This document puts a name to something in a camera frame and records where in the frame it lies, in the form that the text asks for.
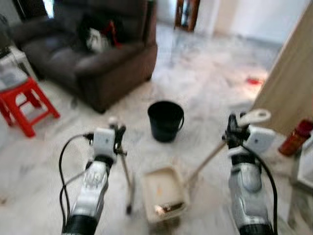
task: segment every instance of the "red plastic stool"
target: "red plastic stool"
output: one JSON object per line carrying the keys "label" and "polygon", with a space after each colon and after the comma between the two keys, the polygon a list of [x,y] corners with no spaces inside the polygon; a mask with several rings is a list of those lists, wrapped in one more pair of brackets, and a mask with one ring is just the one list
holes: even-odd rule
{"label": "red plastic stool", "polygon": [[[16,97],[20,94],[24,94],[26,100],[18,105],[16,104]],[[46,106],[47,111],[29,121],[20,109],[20,107],[27,104],[28,102],[30,102],[35,108],[41,108],[43,103]],[[49,114],[52,114],[55,118],[60,117],[58,111],[56,111],[56,109],[52,106],[45,94],[41,91],[37,83],[31,77],[28,77],[24,83],[15,88],[0,92],[0,112],[9,126],[13,126],[14,124],[11,119],[12,115],[17,124],[28,137],[35,136],[35,131],[32,126],[41,119],[45,118]]]}

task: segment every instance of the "dark brown sofa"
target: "dark brown sofa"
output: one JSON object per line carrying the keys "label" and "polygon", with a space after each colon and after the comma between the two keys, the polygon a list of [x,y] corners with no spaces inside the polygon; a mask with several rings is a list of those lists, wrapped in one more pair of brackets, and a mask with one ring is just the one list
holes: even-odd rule
{"label": "dark brown sofa", "polygon": [[[151,78],[157,59],[155,1],[55,0],[54,12],[54,19],[12,29],[16,45],[47,79],[104,112]],[[86,12],[118,17],[128,42],[100,54],[74,50],[73,34]]]}

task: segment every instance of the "red bottle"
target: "red bottle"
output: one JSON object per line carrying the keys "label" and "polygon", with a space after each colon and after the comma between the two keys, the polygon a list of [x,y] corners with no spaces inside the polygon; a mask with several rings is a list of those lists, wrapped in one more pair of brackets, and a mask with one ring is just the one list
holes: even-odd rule
{"label": "red bottle", "polygon": [[278,151],[285,156],[295,154],[302,144],[311,137],[312,130],[313,122],[307,119],[302,120],[285,142],[279,147]]}

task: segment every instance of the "stool leg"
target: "stool leg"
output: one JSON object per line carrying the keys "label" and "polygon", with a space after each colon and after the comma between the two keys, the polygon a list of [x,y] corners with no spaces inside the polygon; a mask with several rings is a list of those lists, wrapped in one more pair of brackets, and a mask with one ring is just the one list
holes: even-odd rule
{"label": "stool leg", "polygon": [[35,108],[41,108],[41,104],[39,100],[37,100],[34,96],[34,94],[31,91],[24,92],[24,95],[26,99],[35,107]]}
{"label": "stool leg", "polygon": [[7,100],[6,104],[11,111],[11,114],[17,121],[17,123],[20,125],[21,129],[24,131],[25,135],[27,137],[33,137],[35,136],[35,131],[32,128],[32,126],[29,124],[28,120],[24,116],[24,114],[21,112],[20,108],[16,105],[16,101],[13,99]]}
{"label": "stool leg", "polygon": [[50,101],[47,99],[45,94],[40,90],[37,84],[33,86],[33,90],[36,92],[36,94],[39,96],[39,99],[45,104],[45,106],[48,108],[48,110],[52,113],[52,115],[55,118],[59,118],[60,114],[58,111],[53,107],[53,105],[50,103]]}
{"label": "stool leg", "polygon": [[13,121],[10,118],[10,112],[5,107],[5,104],[0,100],[0,112],[9,126],[13,126]]}

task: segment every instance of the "black bucket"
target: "black bucket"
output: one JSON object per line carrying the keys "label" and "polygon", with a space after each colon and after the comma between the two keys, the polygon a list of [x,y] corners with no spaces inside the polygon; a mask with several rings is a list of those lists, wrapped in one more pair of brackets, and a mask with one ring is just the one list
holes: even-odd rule
{"label": "black bucket", "polygon": [[171,142],[184,124],[183,109],[170,101],[160,101],[148,109],[153,137],[160,142]]}

